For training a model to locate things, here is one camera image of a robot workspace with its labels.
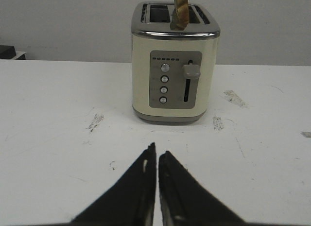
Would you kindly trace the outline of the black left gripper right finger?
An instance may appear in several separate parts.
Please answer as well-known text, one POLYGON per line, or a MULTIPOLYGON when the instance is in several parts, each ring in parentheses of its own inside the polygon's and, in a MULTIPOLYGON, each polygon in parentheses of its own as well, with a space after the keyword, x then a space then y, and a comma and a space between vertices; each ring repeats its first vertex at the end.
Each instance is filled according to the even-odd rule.
POLYGON ((163 223, 244 223, 166 151, 158 164, 163 223))

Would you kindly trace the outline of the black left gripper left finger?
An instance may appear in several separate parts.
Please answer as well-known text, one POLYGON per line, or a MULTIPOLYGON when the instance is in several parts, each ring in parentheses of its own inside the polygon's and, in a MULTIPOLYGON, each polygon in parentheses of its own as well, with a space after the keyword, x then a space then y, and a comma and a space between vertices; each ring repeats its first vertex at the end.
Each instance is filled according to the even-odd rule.
POLYGON ((151 223, 156 194, 156 146, 151 143, 122 177, 73 223, 151 223))

